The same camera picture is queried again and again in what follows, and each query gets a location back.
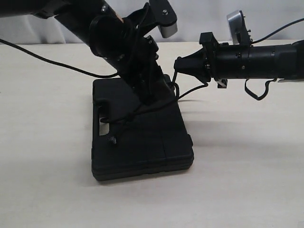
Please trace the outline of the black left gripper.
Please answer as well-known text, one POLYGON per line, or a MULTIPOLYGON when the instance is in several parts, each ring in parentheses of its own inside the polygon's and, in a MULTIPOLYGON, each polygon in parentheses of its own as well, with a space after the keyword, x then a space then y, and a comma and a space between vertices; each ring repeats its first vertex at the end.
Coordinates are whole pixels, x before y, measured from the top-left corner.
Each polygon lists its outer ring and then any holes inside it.
POLYGON ((89 28, 92 53, 105 59, 119 76, 140 95, 140 101, 152 105, 174 97, 162 68, 155 61, 157 47, 126 18, 97 16, 89 28))

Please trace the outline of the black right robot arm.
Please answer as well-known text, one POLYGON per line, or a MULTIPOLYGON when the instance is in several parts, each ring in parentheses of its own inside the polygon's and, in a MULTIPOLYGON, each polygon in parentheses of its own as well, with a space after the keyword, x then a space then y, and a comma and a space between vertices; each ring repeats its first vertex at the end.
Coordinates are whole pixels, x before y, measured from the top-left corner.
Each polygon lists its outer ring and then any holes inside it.
POLYGON ((195 77, 202 83, 214 79, 218 88, 226 88, 229 79, 303 80, 304 42, 253 46, 218 43, 212 32, 201 33, 202 48, 186 57, 178 57, 174 70, 195 77))

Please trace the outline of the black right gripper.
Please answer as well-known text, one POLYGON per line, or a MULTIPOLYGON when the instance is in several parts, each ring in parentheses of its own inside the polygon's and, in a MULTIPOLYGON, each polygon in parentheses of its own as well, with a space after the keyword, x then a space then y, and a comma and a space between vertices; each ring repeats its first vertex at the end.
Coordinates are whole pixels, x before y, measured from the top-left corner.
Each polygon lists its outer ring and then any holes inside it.
POLYGON ((176 72, 193 76, 200 82, 209 82, 209 73, 217 83, 247 78, 249 44, 218 43, 212 32, 201 33, 199 43, 203 48, 175 60, 176 72))

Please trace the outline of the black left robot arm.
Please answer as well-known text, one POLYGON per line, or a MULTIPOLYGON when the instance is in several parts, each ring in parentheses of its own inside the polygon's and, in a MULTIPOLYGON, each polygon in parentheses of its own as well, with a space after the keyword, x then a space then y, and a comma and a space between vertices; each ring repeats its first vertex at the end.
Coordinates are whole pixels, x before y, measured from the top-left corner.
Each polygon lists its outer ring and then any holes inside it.
POLYGON ((124 18, 104 0, 3 0, 0 15, 55 18, 115 68, 142 103, 173 96, 157 64, 158 46, 149 36, 154 28, 163 38, 177 32, 177 16, 167 0, 150 0, 124 18))

